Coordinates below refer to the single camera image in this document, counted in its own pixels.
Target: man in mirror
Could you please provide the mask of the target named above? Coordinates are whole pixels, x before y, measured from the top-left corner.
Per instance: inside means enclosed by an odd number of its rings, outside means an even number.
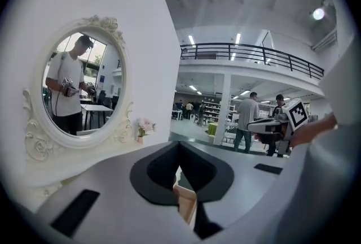
[[[54,123],[74,136],[82,130],[82,110],[79,90],[88,94],[95,91],[84,82],[83,64],[78,56],[83,55],[93,43],[86,35],[79,37],[74,48],[61,52],[51,60],[45,84],[52,90],[51,109]]]

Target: man in gray shirt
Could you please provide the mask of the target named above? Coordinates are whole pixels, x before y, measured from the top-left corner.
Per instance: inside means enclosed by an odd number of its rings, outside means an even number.
[[[238,128],[237,128],[237,134],[235,140],[235,151],[238,151],[239,143],[241,142],[244,136],[244,141],[246,144],[246,149],[244,150],[244,152],[246,154],[249,153],[251,132],[247,131],[247,125],[251,121],[259,117],[259,107],[258,107],[258,102],[256,102],[256,100],[257,100],[257,93],[252,92],[250,93],[249,98],[243,100],[237,109],[237,113],[240,115],[238,119]]]

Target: person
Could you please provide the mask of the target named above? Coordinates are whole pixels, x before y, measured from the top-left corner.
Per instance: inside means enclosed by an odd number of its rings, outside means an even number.
[[[83,64],[78,56],[83,55],[93,43],[86,35],[79,37],[69,52],[60,52],[51,60],[45,84],[52,90],[51,109],[54,123],[66,133],[74,136],[82,130],[82,110],[79,92],[69,93],[63,80],[69,78],[72,86],[92,94],[84,82]]]
[[[249,98],[243,100],[238,106],[237,113],[239,114],[238,127],[236,133],[236,140],[234,145],[234,150],[238,151],[239,143],[244,137],[246,149],[244,152],[249,153],[250,142],[251,142],[251,132],[247,130],[247,125],[259,118],[259,107],[257,100],[257,93],[251,92]]]
[[[358,81],[361,78],[361,70],[355,64],[361,61],[359,31],[345,0],[332,1],[336,9],[339,60],[321,79],[319,86],[333,112],[321,120],[307,123],[297,129],[291,139],[291,147],[309,143],[319,134],[334,129],[336,125],[353,125],[361,121],[361,108],[358,102],[358,98],[361,97]],[[345,94],[349,99],[347,108],[344,104]]]
[[[198,122],[197,125],[203,125],[203,118],[204,118],[204,104],[203,101],[201,102],[199,109],[198,109]]]
[[[276,110],[280,107],[283,107],[285,105],[284,103],[284,98],[283,98],[283,95],[282,94],[278,94],[276,96],[276,101],[277,101],[277,106],[273,109],[273,112],[272,112],[272,116],[275,116],[276,114]],[[273,156],[273,154],[275,153],[276,151],[276,145],[273,143],[273,144],[270,144],[268,146],[268,152],[267,152],[267,156]]]
[[[191,102],[188,102],[186,105],[186,119],[188,119],[188,120],[191,119],[192,109],[193,109],[193,105],[191,104]]]
[[[182,107],[183,107],[183,102],[182,102],[182,100],[180,99],[179,102],[177,102],[177,108],[178,108],[179,110],[181,110]]]

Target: ceiling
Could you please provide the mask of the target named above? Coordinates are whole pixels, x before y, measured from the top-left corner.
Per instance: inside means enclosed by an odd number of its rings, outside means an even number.
[[[331,0],[325,0],[326,17],[316,21],[311,12],[322,0],[166,0],[176,30],[209,25],[268,29],[315,44],[336,24]],[[224,38],[236,33],[230,30]]]
[[[184,72],[178,73],[176,91],[196,94],[189,86],[193,85],[203,95],[215,95],[216,93],[222,93],[223,89],[223,75],[213,73],[191,73]],[[309,101],[311,99],[321,98],[319,95],[313,95],[307,90],[282,84],[279,82],[261,80],[253,77],[245,77],[232,75],[231,78],[231,94],[232,96],[239,96],[245,90],[251,90],[256,92],[259,97],[259,101],[274,101],[276,95],[282,94],[285,98],[302,98],[303,101]]]

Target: ceiling light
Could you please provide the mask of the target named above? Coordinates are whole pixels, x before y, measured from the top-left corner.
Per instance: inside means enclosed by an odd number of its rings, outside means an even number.
[[[246,93],[249,93],[250,90],[245,90],[244,92],[241,93],[241,95],[245,95]]]
[[[194,40],[193,40],[193,37],[191,35],[189,35],[188,37],[189,37],[189,39],[191,41],[191,44],[193,44],[193,47],[196,47],[195,43],[194,43]]]
[[[239,40],[241,39],[241,33],[238,33],[237,34],[237,38],[236,38],[236,44],[239,43]]]
[[[321,20],[325,16],[325,11],[322,8],[317,8],[314,13],[313,17],[315,20]]]

